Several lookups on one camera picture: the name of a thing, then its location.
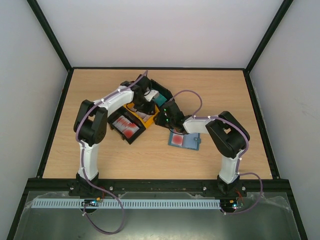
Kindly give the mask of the black bin with red cards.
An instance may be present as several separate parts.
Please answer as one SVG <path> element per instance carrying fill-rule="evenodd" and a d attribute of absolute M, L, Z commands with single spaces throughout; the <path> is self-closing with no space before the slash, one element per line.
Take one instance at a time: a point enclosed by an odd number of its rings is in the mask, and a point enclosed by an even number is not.
<path fill-rule="evenodd" d="M 128 144 L 132 144 L 143 132 L 146 127 L 143 123 L 125 107 L 121 107 L 113 112 L 107 122 L 111 130 L 115 130 Z"/>

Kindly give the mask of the black bin with teal cards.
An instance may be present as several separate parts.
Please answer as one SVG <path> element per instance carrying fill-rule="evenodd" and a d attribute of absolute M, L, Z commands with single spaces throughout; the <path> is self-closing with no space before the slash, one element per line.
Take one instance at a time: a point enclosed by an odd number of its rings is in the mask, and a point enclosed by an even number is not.
<path fill-rule="evenodd" d="M 159 94 L 163 95 L 167 99 L 167 102 L 173 97 L 169 89 L 165 88 L 164 86 L 162 86 L 161 84 L 159 84 L 153 79 L 151 79 L 150 82 L 151 82 L 151 89 L 156 90 L 159 92 Z"/>

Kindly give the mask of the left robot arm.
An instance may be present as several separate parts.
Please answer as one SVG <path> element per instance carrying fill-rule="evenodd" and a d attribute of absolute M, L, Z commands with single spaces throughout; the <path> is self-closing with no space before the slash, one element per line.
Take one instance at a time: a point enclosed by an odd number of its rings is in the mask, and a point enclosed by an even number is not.
<path fill-rule="evenodd" d="M 158 94 L 151 87 L 151 80 L 145 71 L 135 81 L 124 81 L 110 94 L 95 100 L 84 100 L 78 110 L 73 126 L 75 139 L 80 146 L 80 167 L 78 175 L 88 182 L 98 176 L 99 144 L 107 133 L 109 115 L 126 104 L 146 115 L 156 113 L 153 98 Z"/>

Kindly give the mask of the yellow bin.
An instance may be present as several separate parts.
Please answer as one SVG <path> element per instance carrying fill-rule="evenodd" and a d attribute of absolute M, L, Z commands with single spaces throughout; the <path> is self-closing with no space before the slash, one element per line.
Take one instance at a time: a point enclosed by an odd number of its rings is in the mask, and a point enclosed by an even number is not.
<path fill-rule="evenodd" d="M 154 109 L 155 112 L 152 115 L 138 111 L 135 108 L 135 105 L 133 103 L 127 103 L 127 104 L 125 104 L 123 106 L 131 114 L 133 114 L 135 117 L 137 117 L 146 129 L 149 128 L 155 122 L 154 121 L 154 117 L 160 112 L 160 110 L 157 107 L 157 105 L 155 105 L 155 109 Z"/>

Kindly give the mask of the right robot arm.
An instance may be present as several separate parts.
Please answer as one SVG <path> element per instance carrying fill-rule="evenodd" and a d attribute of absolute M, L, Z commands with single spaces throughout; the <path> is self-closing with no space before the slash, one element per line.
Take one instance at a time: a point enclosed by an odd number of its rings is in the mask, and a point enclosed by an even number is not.
<path fill-rule="evenodd" d="M 208 134 L 222 155 L 218 174 L 218 191 L 229 196 L 236 189 L 235 181 L 240 177 L 239 165 L 249 148 L 250 135 L 228 111 L 218 115 L 184 115 L 175 101 L 161 106 L 154 118 L 156 125 L 175 130 L 179 134 Z"/>

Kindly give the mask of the teal card holder wallet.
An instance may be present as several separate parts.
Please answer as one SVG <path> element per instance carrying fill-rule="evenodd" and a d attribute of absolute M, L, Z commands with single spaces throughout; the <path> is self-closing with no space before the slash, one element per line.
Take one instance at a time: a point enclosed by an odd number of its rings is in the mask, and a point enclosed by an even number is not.
<path fill-rule="evenodd" d="M 173 134 L 183 136 L 182 146 L 171 144 Z M 200 133 L 182 134 L 182 133 L 177 133 L 175 130 L 171 129 L 169 134 L 169 139 L 168 139 L 168 145 L 172 147 L 198 151 L 200 148 L 200 144 L 202 142 L 200 136 L 201 136 Z"/>

